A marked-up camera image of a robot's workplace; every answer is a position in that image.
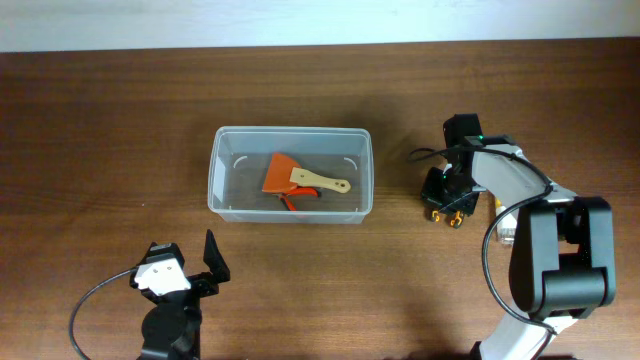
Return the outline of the yellow black needle-nose pliers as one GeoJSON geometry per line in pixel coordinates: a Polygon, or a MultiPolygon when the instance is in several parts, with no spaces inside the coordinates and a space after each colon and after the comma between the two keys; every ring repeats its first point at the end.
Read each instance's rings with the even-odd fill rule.
{"type": "Polygon", "coordinates": [[[428,212],[427,218],[429,221],[434,223],[447,220],[451,228],[459,229],[464,222],[465,214],[461,211],[457,211],[452,215],[446,215],[444,213],[438,212],[437,210],[430,210],[428,212]]]}

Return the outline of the orange scraper wooden handle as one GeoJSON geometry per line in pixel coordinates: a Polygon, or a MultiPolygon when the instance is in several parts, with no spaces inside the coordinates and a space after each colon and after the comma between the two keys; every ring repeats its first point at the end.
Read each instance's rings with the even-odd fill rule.
{"type": "Polygon", "coordinates": [[[267,169],[262,191],[266,193],[289,193],[298,187],[317,187],[345,194],[351,184],[345,179],[324,177],[304,169],[293,158],[274,153],[267,169]]]}

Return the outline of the red black cutting pliers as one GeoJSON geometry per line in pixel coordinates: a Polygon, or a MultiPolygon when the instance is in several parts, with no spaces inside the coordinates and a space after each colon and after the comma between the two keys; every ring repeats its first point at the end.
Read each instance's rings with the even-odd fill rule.
{"type": "Polygon", "coordinates": [[[290,200],[290,197],[294,196],[312,196],[315,198],[320,198],[321,193],[312,187],[297,187],[290,192],[279,193],[277,195],[278,199],[283,203],[288,211],[296,211],[296,207],[290,200]]]}

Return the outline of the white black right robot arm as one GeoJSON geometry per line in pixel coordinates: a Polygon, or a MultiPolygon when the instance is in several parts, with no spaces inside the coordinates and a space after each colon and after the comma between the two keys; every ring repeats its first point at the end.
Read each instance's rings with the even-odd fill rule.
{"type": "Polygon", "coordinates": [[[475,114],[443,124],[444,168],[429,170],[420,195],[432,222],[459,228],[481,193],[502,211],[482,240],[483,276],[505,315],[492,334],[474,344],[472,359],[538,359],[552,341],[616,294],[613,214],[601,197],[581,197],[560,186],[524,155],[508,135],[486,136],[475,114]],[[506,302],[489,265],[489,243],[514,217],[506,302]]]}

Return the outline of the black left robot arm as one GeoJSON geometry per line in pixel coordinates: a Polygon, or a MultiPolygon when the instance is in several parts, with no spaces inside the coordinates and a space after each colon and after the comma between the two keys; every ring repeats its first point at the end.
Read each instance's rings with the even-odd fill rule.
{"type": "Polygon", "coordinates": [[[187,276],[184,257],[175,243],[153,242],[130,276],[130,286],[154,304],[143,319],[141,359],[199,359],[200,300],[219,293],[230,270],[212,231],[206,232],[206,272],[187,276]]]}

